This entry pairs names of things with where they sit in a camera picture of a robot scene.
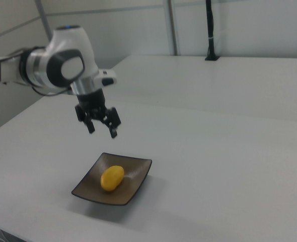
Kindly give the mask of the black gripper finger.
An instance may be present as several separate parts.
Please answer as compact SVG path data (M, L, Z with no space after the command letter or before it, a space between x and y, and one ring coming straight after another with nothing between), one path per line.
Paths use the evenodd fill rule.
M91 117L82 109L80 105L75 106L75 111L79 122L83 122L88 132L92 134L95 131Z
M102 118L102 123L108 127L111 138L117 137L117 128L121 124L116 108L106 109Z

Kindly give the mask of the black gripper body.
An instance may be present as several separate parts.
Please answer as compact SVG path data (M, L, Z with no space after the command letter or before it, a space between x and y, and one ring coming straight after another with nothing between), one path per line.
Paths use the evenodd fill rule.
M78 120L85 120L86 116L95 120L104 120L107 108L102 89L90 94L78 95L77 99L79 101L79 104L76 105Z

